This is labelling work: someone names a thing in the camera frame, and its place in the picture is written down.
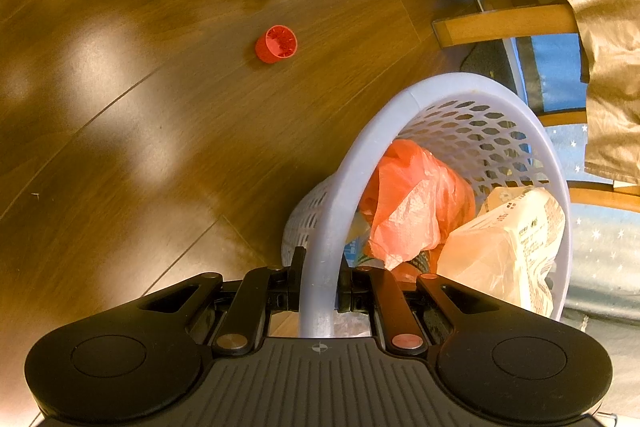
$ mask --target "crosshair logo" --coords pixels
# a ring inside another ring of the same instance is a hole
[[[313,349],[316,353],[324,353],[327,349],[329,349],[329,346],[318,342],[317,344],[311,346],[311,349]]]

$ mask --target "red cup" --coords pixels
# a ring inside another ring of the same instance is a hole
[[[255,43],[255,54],[261,61],[274,64],[292,57],[298,48],[293,31],[286,26],[272,26]]]

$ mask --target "white plastic basket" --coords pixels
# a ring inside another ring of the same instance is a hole
[[[544,186],[566,215],[564,236],[549,274],[558,320],[571,273],[569,192],[560,162],[538,118],[510,90],[472,73],[423,80],[396,95],[367,124],[335,174],[294,209],[284,231],[282,262],[307,249],[300,295],[300,335],[333,333],[335,287],[342,249],[360,197],[389,144],[411,139],[455,169],[476,203],[499,185]]]

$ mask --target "beige plastic bag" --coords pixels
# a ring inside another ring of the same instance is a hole
[[[549,317],[553,302],[545,277],[560,247],[564,219],[544,188],[496,188],[481,215],[449,235],[438,274]]]

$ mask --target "wooden floor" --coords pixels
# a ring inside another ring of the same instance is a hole
[[[30,346],[194,273],[279,263],[287,216],[472,0],[0,0],[0,426]],[[252,46],[273,24],[298,53]]]

